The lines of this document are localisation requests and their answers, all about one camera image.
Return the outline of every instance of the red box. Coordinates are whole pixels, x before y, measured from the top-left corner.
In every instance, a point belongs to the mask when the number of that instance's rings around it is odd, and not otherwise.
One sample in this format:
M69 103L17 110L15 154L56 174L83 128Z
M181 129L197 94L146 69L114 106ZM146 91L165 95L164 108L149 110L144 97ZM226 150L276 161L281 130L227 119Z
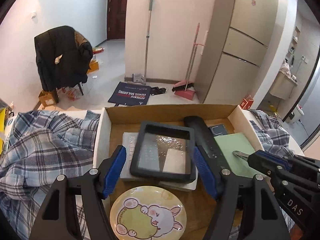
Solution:
M240 104L240 107L243 109L243 110L247 110L247 109L250 109L250 107L252 106L253 104L253 98L251 97L251 95L247 95L241 102Z

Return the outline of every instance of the dark red door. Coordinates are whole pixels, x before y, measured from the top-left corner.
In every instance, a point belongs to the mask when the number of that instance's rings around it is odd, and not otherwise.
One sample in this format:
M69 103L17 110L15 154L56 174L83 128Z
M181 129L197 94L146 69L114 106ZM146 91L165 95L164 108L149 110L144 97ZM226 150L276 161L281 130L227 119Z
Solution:
M107 40L124 39L127 0L108 0Z

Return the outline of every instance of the ceramic plate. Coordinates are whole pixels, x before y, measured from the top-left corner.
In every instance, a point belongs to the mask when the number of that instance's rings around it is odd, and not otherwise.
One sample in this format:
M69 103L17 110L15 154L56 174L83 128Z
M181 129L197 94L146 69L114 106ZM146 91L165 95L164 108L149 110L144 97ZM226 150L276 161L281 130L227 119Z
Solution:
M178 240L186 228L187 215L181 201L168 190L141 186L117 198L110 223L120 240Z

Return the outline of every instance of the metal screw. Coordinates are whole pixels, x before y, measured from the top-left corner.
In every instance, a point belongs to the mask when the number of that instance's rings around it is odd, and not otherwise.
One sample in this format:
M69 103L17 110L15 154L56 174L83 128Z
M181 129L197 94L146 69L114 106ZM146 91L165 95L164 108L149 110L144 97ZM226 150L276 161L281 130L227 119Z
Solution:
M62 175L62 174L60 174L58 177L57 177L57 180L58 181L62 181L62 180L64 180L64 175Z
M261 174L256 174L256 179L257 180L263 180L263 176Z
M222 171L223 175L230 175L231 171L229 171L228 169L223 169Z
M89 173L90 173L91 175L95 175L95 174L98 173L98 170L97 170L97 169L91 169L91 170L89 171Z

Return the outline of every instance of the cartoon bunny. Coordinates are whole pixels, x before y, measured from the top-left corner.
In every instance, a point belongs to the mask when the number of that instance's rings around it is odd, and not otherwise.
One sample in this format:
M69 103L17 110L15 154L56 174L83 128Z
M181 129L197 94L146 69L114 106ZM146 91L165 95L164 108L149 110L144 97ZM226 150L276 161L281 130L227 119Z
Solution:
M170 210L157 205L147 207L139 204L138 200L129 198L124 201L124 208L118 214L116 231L136 239L151 240L152 237L161 237L173 229L182 230L183 226L174 219L180 210L179 206Z

